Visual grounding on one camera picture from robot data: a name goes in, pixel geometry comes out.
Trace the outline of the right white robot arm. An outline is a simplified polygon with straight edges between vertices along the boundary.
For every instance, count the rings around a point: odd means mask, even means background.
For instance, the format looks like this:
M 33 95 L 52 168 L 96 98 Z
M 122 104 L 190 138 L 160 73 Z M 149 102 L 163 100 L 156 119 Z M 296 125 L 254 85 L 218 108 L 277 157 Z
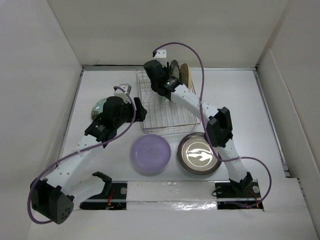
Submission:
M 244 167 L 233 141 L 233 126 L 228 108 L 217 108 L 202 101 L 183 84 L 182 80 L 170 76 L 169 70 L 157 60 L 143 65 L 150 79 L 151 89 L 162 97 L 182 106 L 201 119 L 205 140 L 215 148 L 228 172 L 229 189 L 234 198 L 243 197 L 253 181 Z

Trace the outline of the dark striped rim plate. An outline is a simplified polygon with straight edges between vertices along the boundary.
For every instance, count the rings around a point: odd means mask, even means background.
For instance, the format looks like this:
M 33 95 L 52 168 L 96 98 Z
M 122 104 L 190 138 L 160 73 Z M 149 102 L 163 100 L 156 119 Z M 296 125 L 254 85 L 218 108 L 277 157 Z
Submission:
M 181 79 L 181 70 L 177 60 L 172 60 L 169 64 L 169 76 Z

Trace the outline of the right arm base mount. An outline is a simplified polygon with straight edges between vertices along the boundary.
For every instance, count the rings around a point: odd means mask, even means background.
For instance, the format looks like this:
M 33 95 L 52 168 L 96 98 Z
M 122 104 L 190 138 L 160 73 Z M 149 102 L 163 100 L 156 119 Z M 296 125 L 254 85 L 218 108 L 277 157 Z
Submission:
M 214 186 L 211 195 L 216 197 L 219 210 L 264 209 L 263 203 L 259 202 L 261 192 L 257 181 L 253 181 L 244 192 L 240 193 L 233 191 L 228 181 L 216 182 Z

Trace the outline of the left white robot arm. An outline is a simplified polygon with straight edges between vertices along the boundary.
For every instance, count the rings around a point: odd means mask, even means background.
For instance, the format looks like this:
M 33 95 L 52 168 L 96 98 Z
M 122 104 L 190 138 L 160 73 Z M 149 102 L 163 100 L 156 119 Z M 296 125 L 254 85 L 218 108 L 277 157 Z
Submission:
M 62 224 L 75 206 L 98 195 L 107 198 L 113 194 L 112 178 L 96 171 L 85 180 L 82 170 L 91 160 L 114 140 L 122 137 L 117 133 L 123 124 L 132 126 L 145 120 L 147 110 L 139 97 L 110 96 L 102 112 L 84 131 L 76 149 L 44 170 L 31 184 L 27 198 L 29 218 L 36 224 L 43 221 L 34 218 L 32 211 L 47 218 L 46 223 Z

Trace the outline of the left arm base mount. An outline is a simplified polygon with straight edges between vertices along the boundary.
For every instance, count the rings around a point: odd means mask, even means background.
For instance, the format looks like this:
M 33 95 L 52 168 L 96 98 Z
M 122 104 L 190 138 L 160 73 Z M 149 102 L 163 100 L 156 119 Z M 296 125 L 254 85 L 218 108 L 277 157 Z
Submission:
M 103 190 L 102 193 L 94 195 L 80 204 L 81 210 L 107 210 L 117 211 L 127 209 L 128 183 L 126 181 L 116 181 L 112 183 L 109 192 Z

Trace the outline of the light green rectangular dish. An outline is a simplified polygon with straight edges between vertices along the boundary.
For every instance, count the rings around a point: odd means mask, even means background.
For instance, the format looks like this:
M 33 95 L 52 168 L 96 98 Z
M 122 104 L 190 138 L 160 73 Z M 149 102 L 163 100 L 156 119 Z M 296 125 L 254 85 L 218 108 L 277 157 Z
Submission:
M 157 103 L 159 106 L 165 103 L 167 99 L 164 96 L 158 95 L 155 99 L 155 103 Z

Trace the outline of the brown rim cream bowl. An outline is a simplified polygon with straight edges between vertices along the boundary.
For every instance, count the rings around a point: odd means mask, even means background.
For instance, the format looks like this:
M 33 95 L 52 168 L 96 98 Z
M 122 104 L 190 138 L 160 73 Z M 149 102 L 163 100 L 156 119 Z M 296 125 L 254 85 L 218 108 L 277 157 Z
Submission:
M 195 175 L 210 175 L 221 165 L 203 132 L 187 134 L 178 145 L 177 158 L 187 171 Z

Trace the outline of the purple plastic plate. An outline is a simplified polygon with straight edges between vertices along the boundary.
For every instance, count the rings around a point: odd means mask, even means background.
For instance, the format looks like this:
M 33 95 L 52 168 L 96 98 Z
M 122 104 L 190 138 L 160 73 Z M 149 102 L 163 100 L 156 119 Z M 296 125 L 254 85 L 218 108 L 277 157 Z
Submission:
M 131 165 L 141 175 L 158 175 L 166 169 L 171 158 L 171 152 L 170 144 L 162 136 L 156 134 L 143 135 L 131 147 Z

